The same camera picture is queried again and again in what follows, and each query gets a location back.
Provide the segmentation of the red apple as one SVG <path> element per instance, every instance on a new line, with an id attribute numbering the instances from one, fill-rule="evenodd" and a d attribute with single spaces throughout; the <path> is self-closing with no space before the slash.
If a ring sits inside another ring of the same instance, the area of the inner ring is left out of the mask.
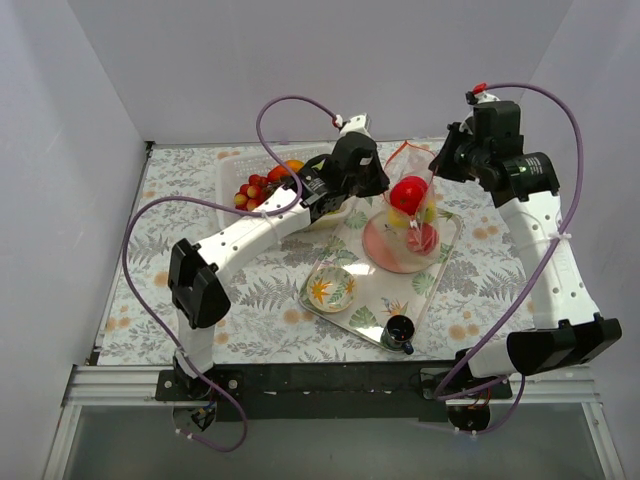
<path id="1" fill-rule="evenodd" d="M 414 215 L 428 192 L 427 182 L 419 176 L 407 176 L 391 190 L 389 202 L 392 207 Z"/>

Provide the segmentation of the yellow banana bunch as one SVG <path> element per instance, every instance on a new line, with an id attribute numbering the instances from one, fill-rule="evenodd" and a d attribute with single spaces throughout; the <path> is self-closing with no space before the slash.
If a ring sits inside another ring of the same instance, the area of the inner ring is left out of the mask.
<path id="1" fill-rule="evenodd" d="M 392 228 L 408 229 L 410 227 L 411 218 L 405 212 L 391 208 L 387 211 L 387 221 L 389 226 Z"/>

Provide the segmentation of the yellow mango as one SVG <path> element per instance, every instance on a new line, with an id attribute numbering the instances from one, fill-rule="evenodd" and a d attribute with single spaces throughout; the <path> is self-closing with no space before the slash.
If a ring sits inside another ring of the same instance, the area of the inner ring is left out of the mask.
<path id="1" fill-rule="evenodd" d="M 421 214 L 422 214 L 422 218 L 421 218 L 422 222 L 431 224 L 437 217 L 436 202 L 434 200 L 428 200 L 425 203 Z"/>

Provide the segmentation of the clear zip top bag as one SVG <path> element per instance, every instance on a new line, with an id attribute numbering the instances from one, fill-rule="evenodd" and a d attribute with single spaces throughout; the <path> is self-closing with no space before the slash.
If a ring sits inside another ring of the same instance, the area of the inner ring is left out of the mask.
<path id="1" fill-rule="evenodd" d="M 405 141 L 384 165 L 390 180 L 384 194 L 385 227 L 394 235 L 402 263 L 422 269 L 439 256 L 440 229 L 434 172 L 435 154 L 427 147 Z"/>

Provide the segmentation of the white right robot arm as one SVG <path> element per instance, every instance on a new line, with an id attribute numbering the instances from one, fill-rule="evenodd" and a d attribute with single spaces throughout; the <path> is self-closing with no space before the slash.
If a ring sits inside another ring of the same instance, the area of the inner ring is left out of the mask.
<path id="1" fill-rule="evenodd" d="M 521 110 L 513 101 L 473 105 L 464 122 L 449 125 L 448 136 L 430 168 L 448 180 L 476 180 L 491 195 L 508 227 L 527 278 L 525 297 L 534 302 L 534 326 L 494 340 L 495 329 L 458 355 L 435 388 L 448 398 L 453 383 L 475 397 L 490 382 L 519 373 L 537 375 L 585 364 L 622 336 L 618 319 L 606 318 L 579 272 L 561 212 L 559 181 L 550 158 L 527 153 L 520 132 Z"/>

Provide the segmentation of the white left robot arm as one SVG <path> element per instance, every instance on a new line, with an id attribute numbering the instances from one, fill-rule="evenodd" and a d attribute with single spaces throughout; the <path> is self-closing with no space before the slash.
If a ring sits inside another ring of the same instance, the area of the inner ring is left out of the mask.
<path id="1" fill-rule="evenodd" d="M 225 289 L 233 276 L 284 237 L 338 210 L 347 199 L 377 196 L 388 187 L 376 142 L 362 133 L 347 133 L 330 153 L 307 161 L 295 177 L 285 177 L 246 216 L 195 244 L 183 239 L 173 246 L 168 287 L 180 342 L 174 369 L 178 387 L 188 398 L 200 400 L 212 390 L 215 325 L 231 308 Z"/>

